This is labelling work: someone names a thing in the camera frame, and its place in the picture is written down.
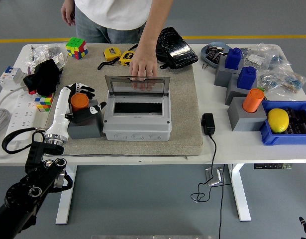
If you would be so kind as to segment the person's right hand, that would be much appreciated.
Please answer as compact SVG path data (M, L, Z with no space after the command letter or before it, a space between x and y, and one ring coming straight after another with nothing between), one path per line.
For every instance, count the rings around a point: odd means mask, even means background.
M75 26L75 1L64 0L61 7L61 16L64 22L69 26Z

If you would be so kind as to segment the person's left hand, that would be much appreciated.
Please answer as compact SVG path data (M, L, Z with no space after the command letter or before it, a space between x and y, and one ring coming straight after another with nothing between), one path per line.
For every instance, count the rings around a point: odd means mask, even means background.
M135 50L133 58L130 62L129 72L133 81L143 81L146 78L157 76L157 58L155 47L141 46L140 44Z

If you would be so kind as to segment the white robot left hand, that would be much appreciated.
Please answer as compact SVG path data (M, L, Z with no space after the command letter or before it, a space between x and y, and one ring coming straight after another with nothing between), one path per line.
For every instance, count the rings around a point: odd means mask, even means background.
M64 145L69 139L67 129L70 122L79 123L101 113L101 110L106 106L106 102L87 106L75 113L70 112L71 99L74 94L81 93L83 97L91 100L95 96L94 91L93 88L82 83L73 83L61 89L55 107L53 123L45 132L46 143Z

